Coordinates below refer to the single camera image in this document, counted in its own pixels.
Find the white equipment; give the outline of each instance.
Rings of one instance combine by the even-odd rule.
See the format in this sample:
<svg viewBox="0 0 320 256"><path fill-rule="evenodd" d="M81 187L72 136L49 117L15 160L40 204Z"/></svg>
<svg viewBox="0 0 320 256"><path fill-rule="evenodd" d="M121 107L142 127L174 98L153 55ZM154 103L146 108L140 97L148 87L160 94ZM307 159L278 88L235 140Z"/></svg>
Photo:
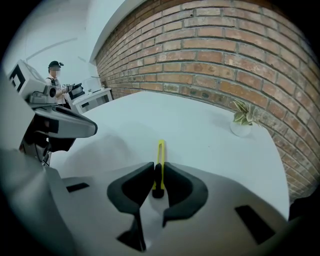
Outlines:
<svg viewBox="0 0 320 256"><path fill-rule="evenodd" d="M21 59L12 70L9 80L29 104L56 103L55 87L47 85L39 73Z"/></svg>
<svg viewBox="0 0 320 256"><path fill-rule="evenodd" d="M23 139L24 153L0 149L0 187L10 210L48 251L66 256L254 255L285 227L277 210L241 184L165 162L168 206L162 211L163 229L147 249L140 207L157 183L154 163L66 179L41 165L47 151L67 151L76 138L93 136L98 127L48 103L50 90L34 70L23 61L17 67L11 81L35 116ZM47 102L31 103L31 96ZM10 109L14 102L6 104Z"/></svg>
<svg viewBox="0 0 320 256"><path fill-rule="evenodd" d="M97 133L98 127L93 121L58 106L56 88L47 85L39 73L24 61L18 61L9 80L35 112L21 143L20 150L27 155L48 164L49 152L68 151L76 138L87 138Z"/></svg>

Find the white table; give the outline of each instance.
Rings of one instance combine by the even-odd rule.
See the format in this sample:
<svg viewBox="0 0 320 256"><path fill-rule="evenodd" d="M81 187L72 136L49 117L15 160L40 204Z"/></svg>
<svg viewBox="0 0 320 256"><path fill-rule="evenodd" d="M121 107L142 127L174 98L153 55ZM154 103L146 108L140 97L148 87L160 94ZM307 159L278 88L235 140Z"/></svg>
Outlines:
<svg viewBox="0 0 320 256"><path fill-rule="evenodd" d="M84 114L97 134L78 138L69 152L52 154L50 166L62 178L90 176L157 161L158 140L165 160L233 179L260 196L285 219L289 193L277 148L263 127L247 137L230 131L233 113L196 100L138 92Z"/></svg>
<svg viewBox="0 0 320 256"><path fill-rule="evenodd" d="M83 104L97 100L98 98L104 97L105 95L107 95L108 101L111 102L113 99L110 91L111 91L111 88L102 88L101 90L96 91L92 94L80 96L72 104L76 107L79 114L83 114L84 113L84 110L82 107Z"/></svg>

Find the white wall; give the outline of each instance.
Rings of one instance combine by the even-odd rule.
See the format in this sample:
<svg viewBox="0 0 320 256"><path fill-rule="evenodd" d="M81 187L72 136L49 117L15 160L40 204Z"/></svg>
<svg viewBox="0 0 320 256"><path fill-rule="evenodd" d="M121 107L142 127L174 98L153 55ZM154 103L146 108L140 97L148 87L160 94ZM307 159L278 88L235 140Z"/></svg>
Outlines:
<svg viewBox="0 0 320 256"><path fill-rule="evenodd" d="M121 20L146 0L90 0L86 19L87 54L93 61Z"/></svg>
<svg viewBox="0 0 320 256"><path fill-rule="evenodd" d="M51 61L62 62L60 82L74 84L97 75L87 54L87 11L90 0L47 0L26 19L3 58L8 74L19 59L48 77Z"/></svg>

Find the person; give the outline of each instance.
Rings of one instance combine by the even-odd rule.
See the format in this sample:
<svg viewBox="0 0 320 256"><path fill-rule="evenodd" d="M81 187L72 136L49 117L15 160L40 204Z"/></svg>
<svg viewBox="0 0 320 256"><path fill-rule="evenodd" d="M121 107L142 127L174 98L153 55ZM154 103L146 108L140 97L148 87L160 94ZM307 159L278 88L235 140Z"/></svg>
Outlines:
<svg viewBox="0 0 320 256"><path fill-rule="evenodd" d="M57 78L60 75L61 65L63 66L63 64L58 61L50 62L48 66L49 77L45 79L45 82L49 86L51 85L55 86L55 89L56 89L55 98L56 98L57 104L64 108L71 109L69 103L66 100L67 98L66 94L69 92L70 87L66 86L65 88L63 88Z"/></svg>

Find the white device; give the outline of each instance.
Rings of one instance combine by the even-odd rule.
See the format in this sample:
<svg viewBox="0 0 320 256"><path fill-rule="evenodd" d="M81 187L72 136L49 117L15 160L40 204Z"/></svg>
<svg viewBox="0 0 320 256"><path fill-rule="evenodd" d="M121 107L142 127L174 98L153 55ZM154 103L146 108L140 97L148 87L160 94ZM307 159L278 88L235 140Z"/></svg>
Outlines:
<svg viewBox="0 0 320 256"><path fill-rule="evenodd" d="M90 77L82 82L83 89L86 93L90 92L94 93L101 90L101 82L98 77Z"/></svg>
<svg viewBox="0 0 320 256"><path fill-rule="evenodd" d="M9 76L19 95L30 104L55 104L56 88L47 85L39 73L23 60L19 60Z"/></svg>

